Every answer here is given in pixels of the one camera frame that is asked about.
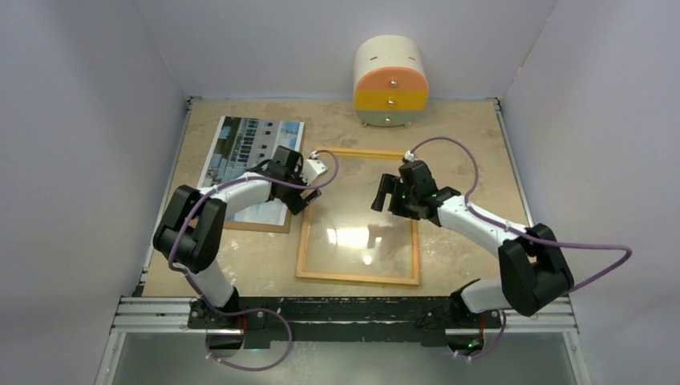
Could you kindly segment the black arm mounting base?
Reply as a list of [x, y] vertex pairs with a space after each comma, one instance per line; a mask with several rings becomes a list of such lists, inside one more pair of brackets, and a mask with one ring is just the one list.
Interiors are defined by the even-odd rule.
[[242, 331], [245, 347], [272, 342], [413, 342], [423, 347], [477, 351], [484, 332], [501, 325], [500, 314], [461, 315], [451, 296], [434, 297], [242, 297], [241, 314], [225, 316], [201, 300], [190, 303], [188, 328]]

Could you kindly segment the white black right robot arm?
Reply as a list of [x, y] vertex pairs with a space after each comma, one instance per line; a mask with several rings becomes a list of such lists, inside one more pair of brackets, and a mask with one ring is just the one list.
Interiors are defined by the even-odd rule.
[[487, 310], [510, 309], [532, 316], [574, 286], [572, 272], [548, 226], [504, 221], [467, 201], [460, 191], [439, 188], [421, 160], [404, 162], [396, 175], [382, 174], [371, 208], [430, 221], [496, 257], [498, 279], [476, 279], [451, 294], [450, 315], [460, 326], [470, 326]]

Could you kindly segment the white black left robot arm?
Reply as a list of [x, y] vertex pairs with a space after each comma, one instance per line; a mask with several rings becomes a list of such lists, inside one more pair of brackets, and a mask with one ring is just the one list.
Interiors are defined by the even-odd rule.
[[297, 215], [320, 196], [314, 182], [328, 170], [317, 153], [304, 157], [278, 146], [271, 158], [233, 180], [207, 188], [181, 185], [156, 226], [152, 246], [209, 306], [208, 318], [220, 328], [231, 327], [239, 317], [239, 294], [217, 260], [225, 221], [270, 201]]

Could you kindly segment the building and sky photo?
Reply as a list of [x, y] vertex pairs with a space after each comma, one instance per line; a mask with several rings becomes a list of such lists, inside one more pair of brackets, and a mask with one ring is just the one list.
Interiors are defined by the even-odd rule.
[[304, 128], [299, 121], [221, 117], [198, 186], [210, 188], [239, 177], [246, 169], [271, 158], [279, 145], [300, 150]]

